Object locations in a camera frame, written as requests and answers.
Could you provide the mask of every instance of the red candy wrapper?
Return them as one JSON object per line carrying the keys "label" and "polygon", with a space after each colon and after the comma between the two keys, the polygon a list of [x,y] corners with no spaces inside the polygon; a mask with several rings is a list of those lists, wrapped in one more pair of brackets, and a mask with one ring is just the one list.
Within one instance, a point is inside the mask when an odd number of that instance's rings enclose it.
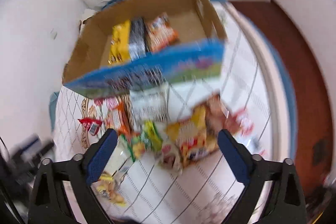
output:
{"label": "red candy wrapper", "polygon": [[99,128],[102,125],[102,121],[93,118],[78,119],[82,126],[90,133],[92,136],[97,135]]}

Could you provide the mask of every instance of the red-brown wooden floor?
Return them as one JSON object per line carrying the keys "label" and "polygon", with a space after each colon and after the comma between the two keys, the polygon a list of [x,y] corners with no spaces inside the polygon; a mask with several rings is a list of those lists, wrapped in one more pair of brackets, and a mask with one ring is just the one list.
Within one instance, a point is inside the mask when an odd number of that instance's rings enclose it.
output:
{"label": "red-brown wooden floor", "polygon": [[298,108],[295,165],[307,196],[322,183],[332,159],[332,119],[320,70],[306,41],[275,2],[233,5],[266,35],[292,78]]}

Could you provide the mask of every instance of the yellow chip bag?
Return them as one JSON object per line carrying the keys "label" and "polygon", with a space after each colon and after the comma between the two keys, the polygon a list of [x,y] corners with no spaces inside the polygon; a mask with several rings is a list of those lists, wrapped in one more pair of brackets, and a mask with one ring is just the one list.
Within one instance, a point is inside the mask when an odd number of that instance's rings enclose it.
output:
{"label": "yellow chip bag", "polygon": [[129,34],[131,21],[116,25],[112,29],[109,64],[117,65],[131,60],[129,54]]}
{"label": "yellow chip bag", "polygon": [[203,156],[201,150],[203,151],[207,138],[205,114],[205,106],[200,106],[189,119],[167,126],[167,135],[180,149],[183,166],[187,166],[190,160],[195,161]]}

